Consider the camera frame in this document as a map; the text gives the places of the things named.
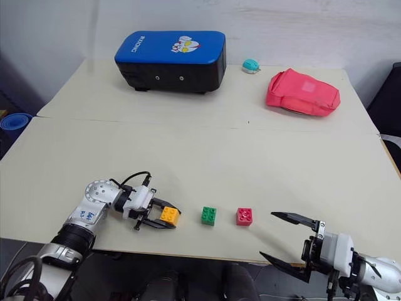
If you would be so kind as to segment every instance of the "red lego brick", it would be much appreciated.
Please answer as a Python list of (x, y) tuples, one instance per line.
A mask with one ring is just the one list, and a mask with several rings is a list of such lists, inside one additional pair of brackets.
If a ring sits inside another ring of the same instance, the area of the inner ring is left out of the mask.
[(238, 208), (237, 210), (237, 225), (249, 226), (252, 223), (252, 209)]

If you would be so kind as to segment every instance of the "lego brick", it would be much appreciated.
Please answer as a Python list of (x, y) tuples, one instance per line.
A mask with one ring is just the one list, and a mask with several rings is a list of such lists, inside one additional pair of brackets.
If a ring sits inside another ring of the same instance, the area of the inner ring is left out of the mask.
[(165, 207), (163, 209), (162, 214), (160, 215), (160, 220), (172, 224), (173, 226), (177, 226), (179, 216), (180, 213), (178, 212), (177, 209), (171, 207)]
[(203, 207), (202, 210), (202, 224), (209, 224), (214, 226), (214, 221), (216, 220), (216, 208)]
[(252, 223), (252, 209), (238, 208), (237, 210), (237, 225), (249, 226)]

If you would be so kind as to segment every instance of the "table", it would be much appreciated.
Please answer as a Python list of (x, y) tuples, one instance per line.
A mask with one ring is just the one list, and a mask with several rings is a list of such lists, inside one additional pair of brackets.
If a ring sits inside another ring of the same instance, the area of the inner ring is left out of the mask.
[[(149, 170), (157, 197), (182, 210), (178, 228), (134, 231), (111, 213), (96, 249), (264, 261), (261, 250), (297, 263), (312, 231), (269, 214), (291, 211), (401, 260), (400, 179), (375, 134), (35, 117), (0, 170), (3, 238), (49, 242), (89, 182)], [(203, 206), (217, 208), (214, 227)], [(240, 206), (254, 210), (248, 228), (235, 225)]]
[(259, 73), (250, 75), (238, 65), (228, 65), (221, 87), (198, 95), (136, 92), (128, 86), (114, 61), (86, 60), (38, 116), (213, 129), (378, 134), (341, 69), (294, 68), (340, 90), (341, 105), (329, 117), (297, 115), (265, 106), (270, 79), (285, 69), (262, 66)]

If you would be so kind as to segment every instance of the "white wall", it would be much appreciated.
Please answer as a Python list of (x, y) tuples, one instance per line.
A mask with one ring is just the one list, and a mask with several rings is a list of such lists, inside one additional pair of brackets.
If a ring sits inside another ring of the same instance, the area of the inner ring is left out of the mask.
[(399, 0), (2, 0), (0, 22), (2, 52), (44, 102), (136, 30), (222, 31), (229, 63), (345, 68), (365, 104), (401, 61)]

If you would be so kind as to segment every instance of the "pink pouch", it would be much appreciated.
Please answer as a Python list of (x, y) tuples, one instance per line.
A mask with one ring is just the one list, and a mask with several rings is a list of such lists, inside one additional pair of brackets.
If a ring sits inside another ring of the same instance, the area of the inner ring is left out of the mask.
[(271, 79), (266, 96), (266, 105), (315, 116), (327, 116), (339, 104), (338, 89), (292, 69)]

